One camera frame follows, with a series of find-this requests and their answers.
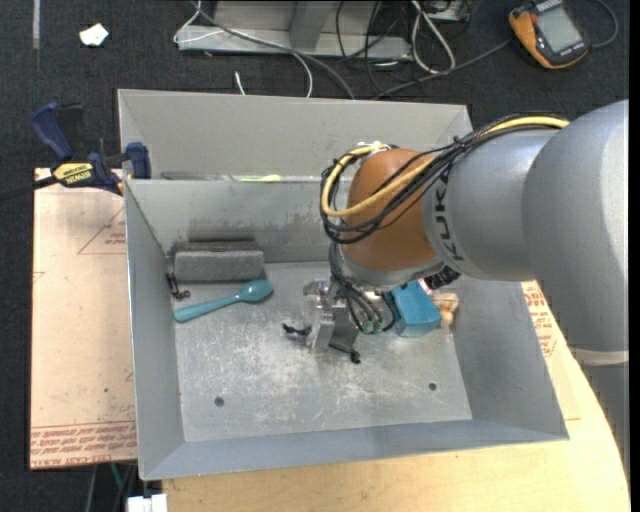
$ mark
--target cardboard sheet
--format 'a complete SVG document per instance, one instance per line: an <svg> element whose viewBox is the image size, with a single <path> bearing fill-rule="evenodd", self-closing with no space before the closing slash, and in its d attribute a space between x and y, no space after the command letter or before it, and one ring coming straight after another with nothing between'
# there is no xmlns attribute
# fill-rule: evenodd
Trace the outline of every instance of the cardboard sheet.
<svg viewBox="0 0 640 512"><path fill-rule="evenodd" d="M31 468L136 458L128 304L124 199L37 191Z"/></svg>

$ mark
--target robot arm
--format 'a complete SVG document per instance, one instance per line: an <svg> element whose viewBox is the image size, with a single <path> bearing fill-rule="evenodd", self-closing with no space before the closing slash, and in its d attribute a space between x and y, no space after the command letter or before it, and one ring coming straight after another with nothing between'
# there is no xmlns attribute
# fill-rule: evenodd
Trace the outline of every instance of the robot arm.
<svg viewBox="0 0 640 512"><path fill-rule="evenodd" d="M630 478L628 106L622 101L571 124L515 116L435 157L385 145L360 149L327 170L321 202L345 266L370 288L443 270L536 279ZM336 211L329 206L336 181L362 154L347 208Z"/></svg>

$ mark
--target black carpet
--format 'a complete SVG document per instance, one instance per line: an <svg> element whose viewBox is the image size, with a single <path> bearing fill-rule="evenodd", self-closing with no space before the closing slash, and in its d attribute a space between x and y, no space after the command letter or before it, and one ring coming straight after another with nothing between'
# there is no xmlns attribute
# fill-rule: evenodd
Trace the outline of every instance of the black carpet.
<svg viewBox="0 0 640 512"><path fill-rule="evenodd" d="M463 33L458 35L460 26L447 27L445 34L458 62L510 38L507 14L519 3L486 0ZM608 37L612 23L597 2L570 3L593 41ZM479 126L504 114L523 111L552 112L575 119L628 98L630 1L607 3L619 19L617 39L573 67L544 70L525 61L511 45L481 62L407 88L385 101L464 104L473 124ZM111 154L119 150L118 88L238 93L233 81L233 73L238 71L248 94L304 96L305 73L291 56L179 52L171 38L192 11L188 2L42 0L40 50L36 52L32 47L33 2L2 2L2 189L27 185L34 167L53 162L53 155L30 126L31 114L53 100L82 103L85 137L90 141L103 139ZM84 47L78 32L98 22L109 30L110 38L102 48ZM439 51L436 45L431 47ZM368 99L378 93L361 61L325 62L344 77L356 97ZM311 66L315 97L347 97L330 75L317 65ZM392 72L373 73L381 89L399 83ZM394 73L419 76L411 65ZM0 203L0 510L73 512L84 510L92 468L46 472L30 472L28 468L32 226L30 195ZM96 500L102 505L99 509L109 510L115 496L109 493L115 492L115 487L104 468L98 472L96 489Z"/></svg>

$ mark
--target blue clamp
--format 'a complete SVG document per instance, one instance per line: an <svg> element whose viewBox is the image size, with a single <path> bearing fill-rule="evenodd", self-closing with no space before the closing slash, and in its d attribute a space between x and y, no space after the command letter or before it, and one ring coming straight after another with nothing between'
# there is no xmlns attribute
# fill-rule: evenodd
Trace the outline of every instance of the blue clamp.
<svg viewBox="0 0 640 512"><path fill-rule="evenodd" d="M58 178L56 181L56 174L54 171L65 162L70 162L74 157L74 149L69 142L64 130L60 126L56 110L58 103L52 101L40 108L31 117L31 126L33 127L38 138L47 146L49 146L56 154L56 162L51 166L52 179L47 179L47 183L42 186L47 186L53 183L61 183L64 186L86 186L93 188L100 188L120 195L122 182L120 177L111 171L114 165L120 164L125 161L130 161L133 166L133 177L138 179L151 178L151 162L147 148L141 142L132 142L126 148L124 153L115 155L108 158L103 158L100 153L92 151L90 152L85 161L93 167L87 173L87 177L82 181L77 180L74 184L71 184L71 180ZM39 188L38 183L34 183L34 188Z"/></svg>

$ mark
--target gray robot arm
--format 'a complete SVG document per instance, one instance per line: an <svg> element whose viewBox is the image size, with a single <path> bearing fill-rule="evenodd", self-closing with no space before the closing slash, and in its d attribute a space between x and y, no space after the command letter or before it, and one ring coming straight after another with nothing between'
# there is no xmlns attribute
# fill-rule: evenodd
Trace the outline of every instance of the gray robot arm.
<svg viewBox="0 0 640 512"><path fill-rule="evenodd" d="M425 198L438 256L479 279L535 278L629 462L629 102L560 131L499 137Z"/></svg>

